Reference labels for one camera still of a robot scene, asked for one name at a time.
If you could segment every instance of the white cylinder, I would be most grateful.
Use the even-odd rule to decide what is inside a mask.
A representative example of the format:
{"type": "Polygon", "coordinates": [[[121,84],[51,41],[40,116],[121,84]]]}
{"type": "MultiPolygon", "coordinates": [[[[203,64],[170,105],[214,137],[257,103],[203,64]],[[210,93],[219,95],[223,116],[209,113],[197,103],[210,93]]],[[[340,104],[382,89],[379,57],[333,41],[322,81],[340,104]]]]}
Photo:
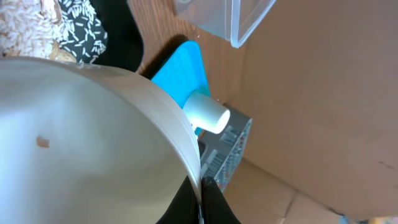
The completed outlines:
{"type": "Polygon", "coordinates": [[[194,126],[215,134],[224,130],[231,115],[229,109],[198,91],[189,96],[183,110],[194,126]]]}

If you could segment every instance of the clear plastic container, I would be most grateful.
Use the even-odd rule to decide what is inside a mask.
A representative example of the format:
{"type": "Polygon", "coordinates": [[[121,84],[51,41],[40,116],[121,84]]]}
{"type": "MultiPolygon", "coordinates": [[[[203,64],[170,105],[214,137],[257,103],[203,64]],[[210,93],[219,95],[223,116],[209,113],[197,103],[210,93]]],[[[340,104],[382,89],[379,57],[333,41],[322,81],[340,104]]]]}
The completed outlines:
{"type": "Polygon", "coordinates": [[[276,0],[174,0],[179,17],[240,47],[276,0]]]}

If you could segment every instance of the blue object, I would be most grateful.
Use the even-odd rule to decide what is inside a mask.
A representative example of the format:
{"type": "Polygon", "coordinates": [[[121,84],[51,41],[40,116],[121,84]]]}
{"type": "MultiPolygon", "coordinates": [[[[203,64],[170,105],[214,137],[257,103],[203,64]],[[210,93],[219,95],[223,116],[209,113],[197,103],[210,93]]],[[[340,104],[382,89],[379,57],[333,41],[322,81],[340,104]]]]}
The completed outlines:
{"type": "Polygon", "coordinates": [[[181,108],[195,90],[210,96],[199,45],[191,40],[180,45],[152,82],[168,93],[181,108]]]}
{"type": "Polygon", "coordinates": [[[348,224],[348,218],[344,216],[340,216],[339,224],[348,224]]]}

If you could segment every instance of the brown cardboard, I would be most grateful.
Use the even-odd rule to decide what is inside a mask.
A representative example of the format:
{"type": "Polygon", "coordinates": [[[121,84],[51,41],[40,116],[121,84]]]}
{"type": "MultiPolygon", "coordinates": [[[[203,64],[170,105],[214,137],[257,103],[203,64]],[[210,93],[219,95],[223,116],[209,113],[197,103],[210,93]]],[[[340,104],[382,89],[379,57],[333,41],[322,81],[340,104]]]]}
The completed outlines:
{"type": "Polygon", "coordinates": [[[224,196],[241,223],[278,224],[294,193],[280,180],[242,160],[224,196]]]}
{"type": "Polygon", "coordinates": [[[247,42],[245,158],[357,220],[398,215],[397,11],[278,0],[247,42]]]}
{"type": "Polygon", "coordinates": [[[297,194],[283,224],[339,224],[340,216],[308,197],[297,194]]]}

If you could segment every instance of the brown stain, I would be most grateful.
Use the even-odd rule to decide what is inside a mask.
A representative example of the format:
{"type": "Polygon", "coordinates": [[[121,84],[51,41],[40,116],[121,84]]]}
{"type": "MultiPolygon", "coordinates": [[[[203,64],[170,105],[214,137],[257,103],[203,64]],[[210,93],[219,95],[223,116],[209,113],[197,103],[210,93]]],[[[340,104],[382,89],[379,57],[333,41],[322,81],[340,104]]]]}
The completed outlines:
{"type": "Polygon", "coordinates": [[[394,171],[397,171],[397,172],[398,172],[398,168],[396,168],[396,167],[394,167],[394,166],[392,166],[392,165],[390,165],[390,164],[386,164],[386,163],[383,162],[383,161],[379,161],[379,164],[382,165],[382,166],[384,166],[385,168],[388,168],[388,169],[391,169],[391,170],[394,170],[394,171]]]}
{"type": "Polygon", "coordinates": [[[43,147],[43,148],[49,148],[50,147],[50,140],[47,139],[42,139],[40,137],[36,138],[36,144],[39,147],[43,147]]]}

